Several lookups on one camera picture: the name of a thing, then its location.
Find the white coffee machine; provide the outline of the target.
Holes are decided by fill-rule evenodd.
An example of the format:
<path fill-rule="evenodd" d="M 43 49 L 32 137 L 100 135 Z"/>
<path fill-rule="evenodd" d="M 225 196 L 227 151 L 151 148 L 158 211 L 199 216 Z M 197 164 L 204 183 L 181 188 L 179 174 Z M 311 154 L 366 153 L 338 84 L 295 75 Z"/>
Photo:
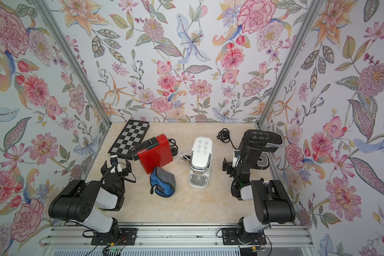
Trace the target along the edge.
<path fill-rule="evenodd" d="M 207 137 L 198 137 L 194 141 L 189 161 L 188 183 L 194 189 L 207 188 L 211 175 L 213 142 Z"/>

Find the black coffee machine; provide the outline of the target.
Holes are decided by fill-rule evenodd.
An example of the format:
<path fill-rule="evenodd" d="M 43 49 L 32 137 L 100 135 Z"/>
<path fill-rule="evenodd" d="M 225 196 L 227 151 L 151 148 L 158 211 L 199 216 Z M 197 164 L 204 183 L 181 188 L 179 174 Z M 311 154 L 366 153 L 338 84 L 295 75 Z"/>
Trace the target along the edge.
<path fill-rule="evenodd" d="M 255 169 L 263 152 L 274 153 L 282 145 L 283 139 L 278 133 L 250 129 L 244 132 L 238 149 L 243 162 Z"/>

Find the grey cleaning cloth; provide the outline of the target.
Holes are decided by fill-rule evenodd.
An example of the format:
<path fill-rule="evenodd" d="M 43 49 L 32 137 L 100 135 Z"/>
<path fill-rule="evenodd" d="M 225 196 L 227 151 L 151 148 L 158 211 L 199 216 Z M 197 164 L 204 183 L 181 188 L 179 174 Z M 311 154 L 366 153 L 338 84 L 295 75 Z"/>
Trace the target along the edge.
<path fill-rule="evenodd" d="M 155 167 L 150 174 L 150 194 L 157 194 L 161 197 L 171 197 L 176 191 L 175 176 L 161 167 Z"/>

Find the red coffee machine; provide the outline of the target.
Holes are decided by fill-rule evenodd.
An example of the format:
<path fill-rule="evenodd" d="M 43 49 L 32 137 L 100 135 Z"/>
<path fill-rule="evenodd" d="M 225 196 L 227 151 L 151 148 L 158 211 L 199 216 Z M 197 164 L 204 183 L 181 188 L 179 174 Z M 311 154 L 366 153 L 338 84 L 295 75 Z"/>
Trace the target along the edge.
<path fill-rule="evenodd" d="M 130 149 L 134 161 L 140 161 L 147 175 L 156 167 L 163 167 L 173 161 L 169 140 L 165 134 L 152 137 Z"/>

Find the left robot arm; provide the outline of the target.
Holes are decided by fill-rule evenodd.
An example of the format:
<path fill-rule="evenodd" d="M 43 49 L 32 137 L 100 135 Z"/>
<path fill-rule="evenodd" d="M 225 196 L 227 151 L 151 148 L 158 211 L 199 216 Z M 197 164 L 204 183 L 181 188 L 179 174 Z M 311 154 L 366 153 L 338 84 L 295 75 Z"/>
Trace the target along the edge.
<path fill-rule="evenodd" d="M 101 169 L 102 178 L 98 181 L 70 181 L 51 202 L 48 209 L 50 218 L 74 222 L 100 235 L 119 235 L 117 220 L 101 210 L 121 209 L 125 200 L 125 182 L 136 182 L 127 179 L 131 172 L 129 161 L 118 162 L 111 167 L 105 164 Z"/>

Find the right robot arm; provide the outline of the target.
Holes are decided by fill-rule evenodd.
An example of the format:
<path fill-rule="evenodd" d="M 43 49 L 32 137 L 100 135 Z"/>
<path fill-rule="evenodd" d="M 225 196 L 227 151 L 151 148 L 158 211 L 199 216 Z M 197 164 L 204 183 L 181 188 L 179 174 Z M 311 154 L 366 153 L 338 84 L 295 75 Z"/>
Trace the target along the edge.
<path fill-rule="evenodd" d="M 294 206 L 280 180 L 250 180 L 250 164 L 236 159 L 235 162 L 223 160 L 225 171 L 233 182 L 232 197 L 240 201 L 252 201 L 254 212 L 242 217 L 237 224 L 237 234 L 255 235 L 272 223 L 285 224 L 295 220 Z"/>

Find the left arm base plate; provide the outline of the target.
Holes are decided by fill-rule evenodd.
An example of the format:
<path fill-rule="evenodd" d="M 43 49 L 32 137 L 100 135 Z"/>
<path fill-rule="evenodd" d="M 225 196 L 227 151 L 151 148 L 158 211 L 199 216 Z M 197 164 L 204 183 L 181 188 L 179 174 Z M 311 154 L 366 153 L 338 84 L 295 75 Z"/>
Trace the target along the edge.
<path fill-rule="evenodd" d="M 120 228 L 119 231 L 109 233 L 94 233 L 91 245 L 134 245 L 137 231 L 136 228 Z"/>

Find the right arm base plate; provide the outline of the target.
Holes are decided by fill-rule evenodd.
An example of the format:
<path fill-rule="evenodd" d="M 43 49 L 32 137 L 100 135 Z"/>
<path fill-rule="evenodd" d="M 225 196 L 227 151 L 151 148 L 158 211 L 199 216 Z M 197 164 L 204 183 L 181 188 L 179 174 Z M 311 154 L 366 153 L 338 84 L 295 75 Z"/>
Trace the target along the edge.
<path fill-rule="evenodd" d="M 258 233 L 247 233 L 238 231 L 237 228 L 222 228 L 220 237 L 223 245 L 267 245 L 266 236 L 263 231 Z"/>

